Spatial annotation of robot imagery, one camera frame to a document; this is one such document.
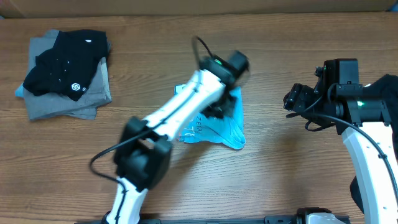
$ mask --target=gray cloth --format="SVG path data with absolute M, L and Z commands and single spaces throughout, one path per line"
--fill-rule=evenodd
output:
M 44 37 L 30 39 L 29 67 L 27 73 L 35 67 L 35 57 L 52 48 L 58 32 L 58 30 L 49 30 Z M 20 88 L 16 90 L 16 95 L 20 94 Z M 94 119 L 96 116 L 96 107 L 112 101 L 105 58 L 100 60 L 89 89 L 78 101 L 73 101 L 69 97 L 57 93 L 34 96 L 23 87 L 22 92 L 28 116 L 31 120 L 51 118 L 57 115 Z

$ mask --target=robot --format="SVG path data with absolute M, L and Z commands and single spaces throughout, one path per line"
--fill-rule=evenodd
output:
M 199 58 L 197 41 L 209 54 Z M 92 224 L 160 224 L 181 221 L 140 220 L 139 211 L 148 190 L 153 189 L 169 168 L 172 143 L 189 120 L 201 112 L 207 117 L 222 118 L 234 105 L 232 90 L 249 69 L 245 55 L 235 51 L 228 60 L 213 55 L 199 37 L 193 39 L 198 70 L 184 90 L 163 107 L 143 120 L 130 119 L 120 143 L 106 149 L 90 162 L 91 171 L 118 184 L 113 208 L 101 221 Z M 351 194 L 365 215 L 367 224 L 397 223 L 398 188 L 395 176 L 398 165 L 392 147 L 391 118 L 385 102 L 377 96 L 366 96 L 359 84 L 356 59 L 327 60 L 317 67 L 318 83 L 310 88 L 299 83 L 283 99 L 284 108 L 308 120 L 305 129 L 320 131 L 336 126 L 353 160 L 356 178 Z M 309 129 L 309 124 L 320 127 Z M 149 141 L 149 148 L 143 141 Z M 117 178 L 99 173 L 95 160 L 116 150 Z M 264 223 L 264 224 L 338 224 L 349 223 L 348 217 L 336 217 L 325 208 L 300 208 L 295 215 L 281 215 L 250 220 L 195 220 L 190 223 Z

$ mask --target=brown wall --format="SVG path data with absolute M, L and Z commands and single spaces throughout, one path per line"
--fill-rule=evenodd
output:
M 6 17 L 384 11 L 395 0 L 0 0 Z

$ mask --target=tabletop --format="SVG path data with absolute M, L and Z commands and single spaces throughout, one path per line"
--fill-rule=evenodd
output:
M 333 128 L 307 132 L 303 118 L 285 119 L 282 100 L 294 83 L 315 86 L 315 66 L 329 59 L 357 58 L 363 84 L 398 74 L 397 21 L 388 12 L 0 21 L 0 223 L 98 220 L 110 210 L 116 184 L 90 173 L 88 162 L 118 142 L 131 116 L 155 111 L 191 77 L 193 35 L 222 57 L 233 50 L 248 56 L 247 143 L 236 151 L 175 142 L 143 217 L 259 218 L 325 207 L 363 222 L 349 192 L 355 171 L 341 136 Z M 26 74 L 29 38 L 48 29 L 106 31 L 113 102 L 95 120 L 32 122 L 14 96 Z M 96 168 L 114 174 L 111 156 Z

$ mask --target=cable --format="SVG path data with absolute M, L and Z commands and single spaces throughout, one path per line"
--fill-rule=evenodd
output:
M 212 57 L 213 54 L 210 52 L 210 49 L 207 47 L 207 45 L 205 44 L 205 42 L 204 42 L 201 38 L 199 38 L 199 37 L 197 37 L 197 36 L 193 37 L 193 38 L 192 38 L 192 49 L 193 49 L 193 53 L 194 53 L 194 55 L 195 55 L 195 58 L 196 58 L 196 60 L 197 60 L 197 64 L 198 64 L 198 66 L 200 66 L 200 58 L 199 58 L 199 54 L 198 54 L 198 47 L 197 47 L 197 45 L 196 45 L 197 40 L 199 40 L 199 41 L 203 44 L 203 46 L 205 46 L 205 48 L 206 48 L 207 52 L 209 53 L 210 57 Z M 107 154 L 107 153 L 109 153 L 109 152 L 111 152 L 111 151 L 113 151 L 113 150 L 115 150 L 115 149 L 117 149 L 117 148 L 119 148 L 119 147 L 125 145 L 125 144 L 128 144 L 128 143 L 130 143 L 130 142 L 133 142 L 133 141 L 135 141 L 135 140 L 137 140 L 137 139 L 140 139 L 140 138 L 144 138 L 144 137 L 145 137 L 147 134 L 149 134 L 151 131 L 153 131 L 153 130 L 155 130 L 156 128 L 158 128 L 159 126 L 165 124 L 166 120 L 168 120 L 171 116 L 173 116 L 173 115 L 174 115 L 179 109 L 181 109 L 189 100 L 191 100 L 191 98 L 192 98 L 196 93 L 198 93 L 199 86 L 201 85 L 201 80 L 202 80 L 202 74 L 201 74 L 201 72 L 198 72 L 198 81 L 197 81 L 197 84 L 195 85 L 193 91 L 190 93 L 190 95 L 187 97 L 187 99 L 185 99 L 184 102 L 182 102 L 177 108 L 175 108 L 169 115 L 167 115 L 164 119 L 162 119 L 158 124 L 156 124 L 155 126 L 149 128 L 149 129 L 148 129 L 146 132 L 144 132 L 144 133 L 138 134 L 137 136 L 134 136 L 134 137 L 132 137 L 132 138 L 130 138 L 130 139 L 127 139 L 127 140 L 125 140 L 125 141 L 123 141 L 123 142 L 121 142 L 121 143 L 119 143 L 119 144 L 116 144 L 116 145 L 114 145 L 114 146 L 111 146 L 111 147 L 109 147 L 109 148 L 107 148 L 107 149 L 101 151 L 100 153 L 98 153 L 97 155 L 95 155 L 93 158 L 91 158 L 91 161 L 90 161 L 90 163 L 89 163 L 89 168 L 90 168 L 90 171 L 92 171 L 92 173 L 94 173 L 95 175 L 98 175 L 98 176 L 100 176 L 100 177 L 104 177 L 105 179 L 108 179 L 108 180 L 110 180 L 110 181 L 113 181 L 113 182 L 115 182 L 115 183 L 117 183 L 117 184 L 120 184 L 120 185 L 122 186 L 122 188 L 123 188 L 123 191 L 122 191 L 123 197 L 122 197 L 122 200 L 120 201 L 120 205 L 119 205 L 118 211 L 116 212 L 116 217 L 115 217 L 116 224 L 119 223 L 120 211 L 121 211 L 121 209 L 122 209 L 122 207 L 123 207 L 123 203 L 124 203 L 124 200 L 125 200 L 125 198 L 126 198 L 126 186 L 125 186 L 120 180 L 118 180 L 118 179 L 116 179 L 116 178 L 114 178 L 114 177 L 111 177 L 110 175 L 102 174 L 102 173 L 96 171 L 96 170 L 94 169 L 94 167 L 93 167 L 94 161 L 97 160 L 97 159 L 99 159 L 99 158 L 102 157 L 103 155 L 105 155 L 105 154 Z
M 308 121 L 308 122 L 305 124 L 305 126 L 304 126 L 304 128 L 305 128 L 307 131 L 311 131 L 311 132 L 322 131 L 322 130 L 324 130 L 324 129 L 326 129 L 326 128 L 330 128 L 330 127 L 333 127 L 333 126 L 336 125 L 336 123 L 330 123 L 330 124 L 325 125 L 325 126 L 320 126 L 319 128 L 309 129 L 308 127 L 310 126 L 311 122 L 312 122 L 312 121 Z
M 379 145 L 378 145 L 368 134 L 366 134 L 364 131 L 362 131 L 361 129 L 359 129 L 359 128 L 356 127 L 355 125 L 350 124 L 350 123 L 347 122 L 347 121 L 344 121 L 344 120 L 342 120 L 342 119 L 335 118 L 335 117 L 332 117 L 332 116 L 329 116 L 329 115 L 318 114 L 318 113 L 299 113 L 299 114 L 300 114 L 300 115 L 303 115 L 303 114 L 304 114 L 304 115 L 309 115 L 309 116 L 317 116 L 317 117 L 321 117 L 321 118 L 326 118 L 326 119 L 332 120 L 332 121 L 334 121 L 334 122 L 336 122 L 336 123 L 345 124 L 345 125 L 347 125 L 348 127 L 352 128 L 352 129 L 354 129 L 355 131 L 357 131 L 357 132 L 359 132 L 360 134 L 362 134 L 362 135 L 363 135 L 363 136 L 376 148 L 377 152 L 379 153 L 379 157 L 380 157 L 381 159 L 383 159 L 383 161 L 384 161 L 384 163 L 385 163 L 385 165 L 386 165 L 387 171 L 388 171 L 388 173 L 389 173 L 389 175 L 390 175 L 392 188 L 394 189 L 394 194 L 395 194 L 395 196 L 396 196 L 396 202 L 397 202 L 397 204 L 398 204 L 398 186 L 397 186 L 397 182 L 396 182 L 396 178 L 395 178 L 395 176 L 394 176 L 394 173 L 392 172 L 391 165 L 390 165 L 389 161 L 387 160 L 387 155 L 385 155 L 385 153 L 381 150 L 381 148 L 379 147 Z
M 329 103 L 331 103 L 331 99 L 330 99 L 331 90 L 333 89 L 333 87 L 334 87 L 335 85 L 338 85 L 338 83 L 333 83 L 333 84 L 331 84 L 331 85 L 329 86 L 328 93 L 327 93 L 327 97 L 328 97 L 328 102 L 329 102 Z
M 313 108 L 315 105 L 317 105 L 320 101 L 322 100 L 322 96 L 319 97 L 319 99 L 317 99 L 311 106 L 307 107 L 303 113 L 307 112 L 308 110 L 310 110 L 311 108 Z M 296 116 L 298 116 L 299 113 L 290 113 L 288 115 L 286 115 L 286 118 L 294 118 Z

